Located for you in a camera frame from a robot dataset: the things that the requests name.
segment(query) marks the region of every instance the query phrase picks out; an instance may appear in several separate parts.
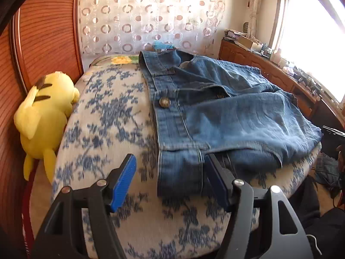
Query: pikachu plush toy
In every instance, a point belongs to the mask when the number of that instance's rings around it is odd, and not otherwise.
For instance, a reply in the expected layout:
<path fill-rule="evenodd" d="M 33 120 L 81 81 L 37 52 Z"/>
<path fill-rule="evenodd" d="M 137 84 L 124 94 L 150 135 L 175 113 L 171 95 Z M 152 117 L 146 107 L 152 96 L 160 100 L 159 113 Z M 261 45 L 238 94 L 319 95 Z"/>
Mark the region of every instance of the pikachu plush toy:
<path fill-rule="evenodd" d="M 34 159 L 43 159 L 44 168 L 52 183 L 56 155 L 72 113 L 72 103 L 79 100 L 79 91 L 71 78 L 55 72 L 42 77 L 29 91 L 14 115 L 20 141 L 26 152 L 24 178 L 29 180 Z"/>

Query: bed sheet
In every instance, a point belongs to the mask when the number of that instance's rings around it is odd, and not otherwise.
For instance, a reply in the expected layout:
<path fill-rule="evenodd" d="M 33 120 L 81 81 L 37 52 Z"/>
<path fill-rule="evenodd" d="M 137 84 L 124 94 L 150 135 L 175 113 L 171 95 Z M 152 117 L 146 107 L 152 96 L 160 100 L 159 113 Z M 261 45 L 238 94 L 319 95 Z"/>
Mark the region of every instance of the bed sheet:
<path fill-rule="evenodd" d="M 127 258 L 193 258 L 217 249 L 230 218 L 208 197 L 157 197 L 157 140 L 149 95 L 135 57 L 102 57 L 91 64 L 80 101 L 71 115 L 57 156 L 53 198 L 63 186 L 85 188 L 120 166 L 127 153 L 137 158 L 122 207 L 112 221 Z M 292 195 L 321 149 L 275 173 L 252 180 L 252 186 L 276 184 Z M 87 250 L 96 258 L 88 212 L 82 211 Z M 253 211 L 253 229 L 258 210 Z"/>

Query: blue denim fabric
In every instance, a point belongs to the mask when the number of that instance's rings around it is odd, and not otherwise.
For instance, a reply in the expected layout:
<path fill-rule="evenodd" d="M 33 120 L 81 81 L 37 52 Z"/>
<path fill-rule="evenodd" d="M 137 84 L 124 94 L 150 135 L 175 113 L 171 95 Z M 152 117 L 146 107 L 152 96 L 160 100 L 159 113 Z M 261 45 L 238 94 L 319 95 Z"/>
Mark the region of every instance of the blue denim fabric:
<path fill-rule="evenodd" d="M 159 145 L 159 196 L 200 194 L 207 153 L 220 152 L 223 165 L 249 181 L 303 158 L 321 140 L 297 99 L 258 68 L 178 50 L 143 51 L 139 64 Z"/>

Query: white wall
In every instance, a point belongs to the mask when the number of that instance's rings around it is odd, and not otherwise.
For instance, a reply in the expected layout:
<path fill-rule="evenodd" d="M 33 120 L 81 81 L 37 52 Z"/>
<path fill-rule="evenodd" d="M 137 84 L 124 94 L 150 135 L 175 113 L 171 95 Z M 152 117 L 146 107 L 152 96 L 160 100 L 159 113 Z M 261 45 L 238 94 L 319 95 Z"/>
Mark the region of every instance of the white wall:
<path fill-rule="evenodd" d="M 248 0 L 225 0 L 225 11 L 223 19 L 217 27 L 215 42 L 213 46 L 214 57 L 218 57 L 220 43 L 224 37 L 224 29 L 234 29 L 242 32 L 243 23 L 246 19 Z"/>
<path fill-rule="evenodd" d="M 256 38 L 266 44 L 270 42 L 276 7 L 277 0 L 261 0 L 261 7 L 257 16 Z"/>

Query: window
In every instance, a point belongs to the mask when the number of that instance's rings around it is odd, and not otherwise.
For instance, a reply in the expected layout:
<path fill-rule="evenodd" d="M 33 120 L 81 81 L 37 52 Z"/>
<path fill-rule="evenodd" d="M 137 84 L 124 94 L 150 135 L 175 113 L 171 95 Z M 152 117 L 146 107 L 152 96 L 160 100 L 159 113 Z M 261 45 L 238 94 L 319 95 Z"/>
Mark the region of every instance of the window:
<path fill-rule="evenodd" d="M 284 0 L 281 9 L 273 46 L 282 50 L 282 57 L 308 72 L 342 106 L 345 34 L 318 0 Z"/>

